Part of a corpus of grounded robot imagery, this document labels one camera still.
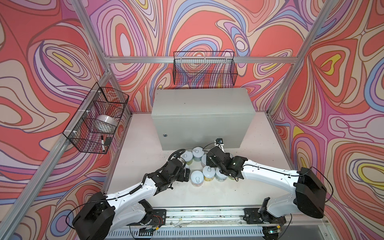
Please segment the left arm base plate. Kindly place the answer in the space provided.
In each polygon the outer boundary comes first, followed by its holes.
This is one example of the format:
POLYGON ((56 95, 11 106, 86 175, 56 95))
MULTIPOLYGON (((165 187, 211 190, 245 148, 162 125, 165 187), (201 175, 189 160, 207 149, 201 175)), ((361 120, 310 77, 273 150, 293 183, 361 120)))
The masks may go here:
POLYGON ((166 209, 155 209, 151 213, 146 213, 141 221, 130 223, 128 226, 161 227, 166 223, 166 216, 166 209))

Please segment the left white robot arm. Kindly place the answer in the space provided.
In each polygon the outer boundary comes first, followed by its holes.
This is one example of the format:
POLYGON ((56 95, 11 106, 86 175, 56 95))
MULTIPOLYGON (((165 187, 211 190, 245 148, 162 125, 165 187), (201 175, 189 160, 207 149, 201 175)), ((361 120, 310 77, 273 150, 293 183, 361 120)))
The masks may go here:
POLYGON ((120 192, 97 192, 81 205, 72 227, 81 240, 103 240, 109 232, 127 225, 158 228, 164 223, 148 199, 168 189, 174 182, 186 180, 188 172, 184 149, 173 152, 158 170, 145 174, 142 181, 120 192))

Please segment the can green yellow label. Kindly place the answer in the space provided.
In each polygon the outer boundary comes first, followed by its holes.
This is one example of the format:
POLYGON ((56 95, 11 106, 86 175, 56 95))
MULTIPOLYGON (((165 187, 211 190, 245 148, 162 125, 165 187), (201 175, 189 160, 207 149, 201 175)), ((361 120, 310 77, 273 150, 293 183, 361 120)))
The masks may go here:
POLYGON ((193 163, 193 153, 191 151, 185 151, 181 158, 186 162, 187 165, 191 165, 193 163))

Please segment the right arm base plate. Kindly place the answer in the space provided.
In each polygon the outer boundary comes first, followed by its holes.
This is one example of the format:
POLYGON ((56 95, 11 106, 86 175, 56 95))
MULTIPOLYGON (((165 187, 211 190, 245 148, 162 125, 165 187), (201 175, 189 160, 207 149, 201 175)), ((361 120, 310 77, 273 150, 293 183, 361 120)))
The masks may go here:
POLYGON ((287 223, 287 220, 284 216, 274 217, 269 214, 267 211, 259 211, 259 208, 245 208, 243 220, 251 224, 277 224, 284 225, 287 223))

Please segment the can pink label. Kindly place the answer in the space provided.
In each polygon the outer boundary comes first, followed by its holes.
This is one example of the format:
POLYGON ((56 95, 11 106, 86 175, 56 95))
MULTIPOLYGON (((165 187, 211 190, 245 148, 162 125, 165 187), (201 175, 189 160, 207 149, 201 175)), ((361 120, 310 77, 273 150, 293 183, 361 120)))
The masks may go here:
POLYGON ((194 187, 201 187, 204 183, 204 174, 201 171, 193 171, 190 176, 190 181, 194 187))

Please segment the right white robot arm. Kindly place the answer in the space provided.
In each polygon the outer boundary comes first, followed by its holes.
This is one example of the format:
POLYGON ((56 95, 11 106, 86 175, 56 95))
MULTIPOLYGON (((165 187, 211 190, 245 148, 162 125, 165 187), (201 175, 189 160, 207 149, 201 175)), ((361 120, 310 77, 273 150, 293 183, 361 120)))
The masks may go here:
POLYGON ((245 157, 230 157, 220 147, 207 153, 207 165, 217 168, 223 175, 236 181, 255 180, 287 192, 276 199, 265 198, 267 216, 279 218, 301 212, 309 217, 324 217, 327 189, 311 169, 283 170, 256 163, 245 157))

